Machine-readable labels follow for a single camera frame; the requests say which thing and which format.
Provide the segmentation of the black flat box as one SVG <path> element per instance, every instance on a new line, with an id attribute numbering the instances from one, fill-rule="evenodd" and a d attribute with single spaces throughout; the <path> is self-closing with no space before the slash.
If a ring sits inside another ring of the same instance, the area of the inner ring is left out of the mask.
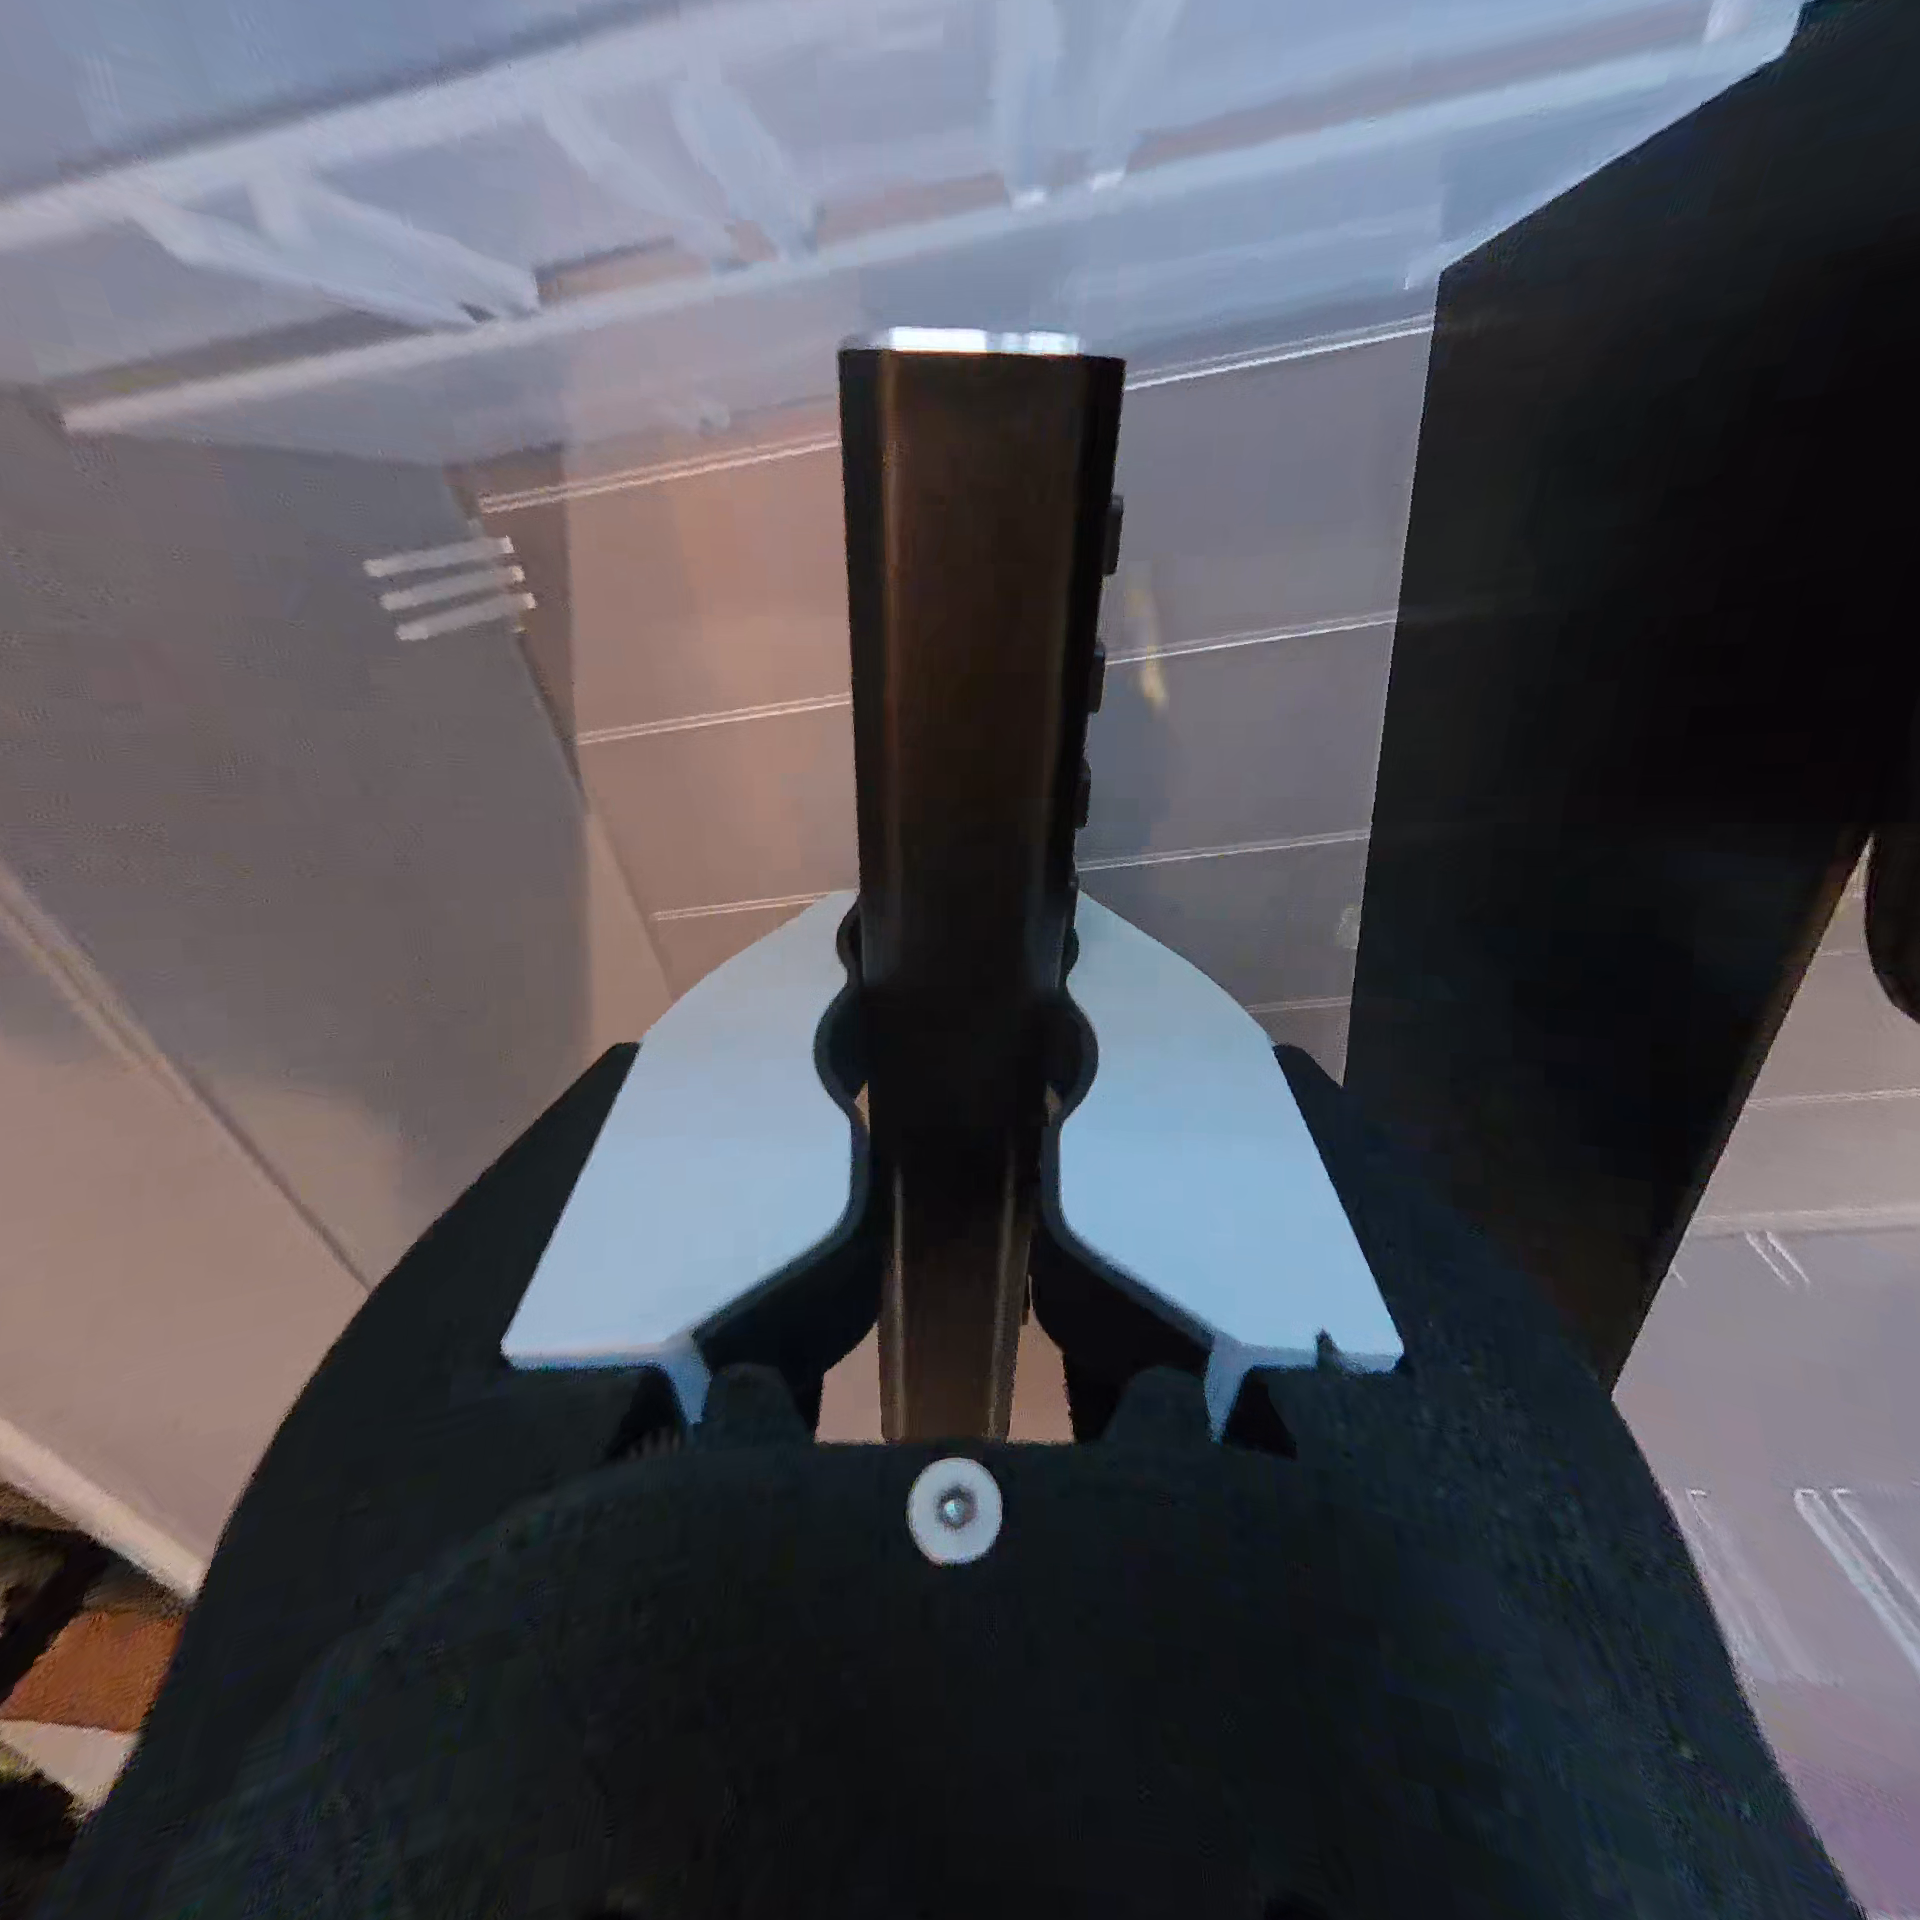
<path id="1" fill-rule="evenodd" d="M 1916 817 L 1918 8 L 1439 281 L 1346 1086 L 1615 1383 Z"/>

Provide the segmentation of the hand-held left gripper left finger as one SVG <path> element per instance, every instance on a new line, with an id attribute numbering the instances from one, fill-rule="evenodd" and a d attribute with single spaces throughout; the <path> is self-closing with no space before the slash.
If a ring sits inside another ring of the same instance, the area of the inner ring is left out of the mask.
<path id="1" fill-rule="evenodd" d="M 643 1033 L 499 1337 L 517 1372 L 652 1370 L 696 1426 L 735 1365 L 805 1421 L 875 1317 L 851 1092 L 822 1043 L 855 1009 L 830 891 Z"/>

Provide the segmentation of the black usb hub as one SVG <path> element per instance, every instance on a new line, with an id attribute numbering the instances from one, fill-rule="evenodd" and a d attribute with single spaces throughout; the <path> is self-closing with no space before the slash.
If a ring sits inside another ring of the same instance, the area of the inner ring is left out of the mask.
<path id="1" fill-rule="evenodd" d="M 882 1438 L 1003 1438 L 1124 362 L 892 326 L 837 353 Z"/>

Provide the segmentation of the clear plastic bin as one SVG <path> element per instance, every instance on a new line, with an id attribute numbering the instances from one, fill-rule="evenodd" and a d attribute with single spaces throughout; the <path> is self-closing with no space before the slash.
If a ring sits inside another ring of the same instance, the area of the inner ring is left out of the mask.
<path id="1" fill-rule="evenodd" d="M 168 1618 L 324 1337 L 607 1043 L 851 884 L 832 373 L 993 295 L 1140 353 L 1095 893 L 1334 1073 L 1452 239 L 1427 149 L 1006 220 L 997 12 L 749 8 L 826 220 L 705 286 L 663 68 L 324 183 L 544 315 L 295 326 L 127 226 L 3 246 L 3 1479 Z"/>

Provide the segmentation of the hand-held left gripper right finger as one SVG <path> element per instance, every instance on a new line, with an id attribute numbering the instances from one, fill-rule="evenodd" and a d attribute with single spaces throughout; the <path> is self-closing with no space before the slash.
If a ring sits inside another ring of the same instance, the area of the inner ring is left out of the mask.
<path id="1" fill-rule="evenodd" d="M 1187 1374 L 1213 1435 L 1249 1374 L 1393 1372 L 1401 1332 L 1260 1021 L 1093 898 L 1073 938 L 1034 1281 L 1063 1359 L 1115 1393 Z"/>

